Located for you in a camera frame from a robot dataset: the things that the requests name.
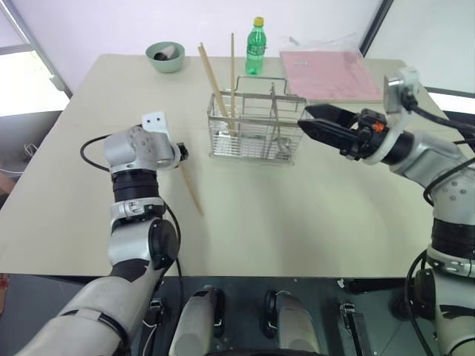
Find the green bowl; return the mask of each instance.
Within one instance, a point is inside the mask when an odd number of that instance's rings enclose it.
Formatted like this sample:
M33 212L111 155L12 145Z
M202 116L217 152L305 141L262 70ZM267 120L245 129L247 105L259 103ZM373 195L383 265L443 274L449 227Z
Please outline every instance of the green bowl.
M172 59L169 59L168 61L156 61L154 56L162 49L170 45L175 46L178 51L178 55L175 53ZM147 56L150 64L159 72L173 73L179 71L183 66L183 62L185 61L185 48L176 42L158 42L147 48L145 55Z

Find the wooden chopstick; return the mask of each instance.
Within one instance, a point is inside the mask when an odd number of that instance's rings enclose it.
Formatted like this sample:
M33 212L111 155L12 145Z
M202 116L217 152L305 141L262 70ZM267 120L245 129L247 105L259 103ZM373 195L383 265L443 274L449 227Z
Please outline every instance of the wooden chopstick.
M231 33L231 117L235 118L235 35Z
M224 117L228 117L228 112L226 110L226 106L224 105L223 96L221 95L220 89L217 86L216 77L214 76L213 69L209 64L208 55L206 54L206 50L203 46L203 43L201 43L198 47L198 51L200 52L201 61L203 62L206 74L208 75L209 84L211 85L211 88L213 90L214 97L216 97L217 106L220 109L221 115Z
M198 199L198 195L196 194L196 191L193 189L193 186L191 184L190 173L188 172L188 169L186 169L184 162L180 163L180 168L181 168L181 173L183 175L183 179L185 180L186 187L188 188L191 198L193 199L194 206L196 206L196 210L198 210L198 214L203 216L204 215L203 208L201 207L200 200Z

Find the bottle cap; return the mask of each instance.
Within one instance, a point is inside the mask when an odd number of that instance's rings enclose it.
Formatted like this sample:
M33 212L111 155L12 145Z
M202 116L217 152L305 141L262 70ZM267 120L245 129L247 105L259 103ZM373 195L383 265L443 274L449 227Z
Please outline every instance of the bottle cap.
M254 19L254 26L263 27L264 26L264 17L256 17Z

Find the metal wire basket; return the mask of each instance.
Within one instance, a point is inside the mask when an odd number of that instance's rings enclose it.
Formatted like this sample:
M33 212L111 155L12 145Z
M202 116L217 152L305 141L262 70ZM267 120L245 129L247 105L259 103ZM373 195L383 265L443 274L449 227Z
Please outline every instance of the metal wire basket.
M261 81L258 83L260 86L266 80L270 91L240 92L239 85L244 80ZM275 93L275 82L284 87L280 95ZM308 114L304 110L307 104L305 98L287 94L286 87L286 79L283 78L239 76L235 114L232 117L221 115L213 94L207 110L211 156L291 165L304 134L297 121ZM221 94L226 111L231 113L230 91L221 91Z

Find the white wall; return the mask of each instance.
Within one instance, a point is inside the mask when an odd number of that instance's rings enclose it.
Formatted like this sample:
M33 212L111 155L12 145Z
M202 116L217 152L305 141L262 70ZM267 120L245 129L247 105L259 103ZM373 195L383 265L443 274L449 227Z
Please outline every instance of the white wall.
M23 41L0 11L0 47L23 45Z
M300 42L363 39L381 0L13 0L30 30L74 92L102 53L141 54L154 42L182 43L196 56L238 56L255 16L265 18L269 56L286 36Z
M475 0L395 0L367 57L403 59L429 87L475 92Z

